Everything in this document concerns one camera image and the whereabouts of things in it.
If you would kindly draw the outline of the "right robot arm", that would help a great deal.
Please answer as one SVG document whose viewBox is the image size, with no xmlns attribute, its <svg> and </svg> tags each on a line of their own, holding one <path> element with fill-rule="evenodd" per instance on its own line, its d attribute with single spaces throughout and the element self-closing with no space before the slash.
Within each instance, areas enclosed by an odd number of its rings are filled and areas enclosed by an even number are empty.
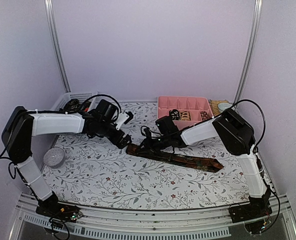
<svg viewBox="0 0 296 240">
<path fill-rule="evenodd" d="M 219 137 L 225 149 L 238 160 L 249 190 L 248 204 L 229 209 L 232 221 L 237 223 L 272 214 L 269 198 L 275 192 L 264 179 L 264 169 L 258 156 L 259 141 L 255 140 L 253 127 L 232 107 L 212 119 L 182 130 L 169 116 L 158 119 L 156 125 L 161 135 L 152 136 L 151 130 L 146 128 L 142 133 L 145 139 L 140 143 L 137 153 L 160 157 L 165 148 L 185 148 Z"/>
</svg>

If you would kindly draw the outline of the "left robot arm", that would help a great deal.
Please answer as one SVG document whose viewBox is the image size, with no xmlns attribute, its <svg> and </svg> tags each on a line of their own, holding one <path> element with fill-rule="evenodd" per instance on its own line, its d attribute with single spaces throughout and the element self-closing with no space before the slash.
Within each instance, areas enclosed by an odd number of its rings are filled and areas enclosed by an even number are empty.
<svg viewBox="0 0 296 240">
<path fill-rule="evenodd" d="M 79 207 L 59 202 L 42 175 L 39 162 L 34 160 L 33 149 L 45 151 L 61 134 L 107 138 L 112 145 L 123 149 L 131 142 L 131 137 L 121 126 L 132 118 L 130 111 L 123 111 L 117 100 L 106 94 L 90 96 L 83 102 L 72 100 L 59 110 L 27 110 L 17 106 L 1 134 L 4 149 L 0 160 L 8 160 L 30 188 L 38 202 L 38 214 L 74 221 L 81 215 Z"/>
</svg>

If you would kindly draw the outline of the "brown green patterned tie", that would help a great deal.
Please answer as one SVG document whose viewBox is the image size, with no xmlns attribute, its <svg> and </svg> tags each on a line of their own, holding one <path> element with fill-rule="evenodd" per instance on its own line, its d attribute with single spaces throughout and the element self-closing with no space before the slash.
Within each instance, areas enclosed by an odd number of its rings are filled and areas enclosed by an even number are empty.
<svg viewBox="0 0 296 240">
<path fill-rule="evenodd" d="M 135 157 L 212 173 L 216 173 L 224 168 L 224 166 L 215 158 L 187 156 L 165 151 L 156 152 L 150 149 L 140 148 L 136 144 L 129 144 L 126 148 L 126 153 Z"/>
</svg>

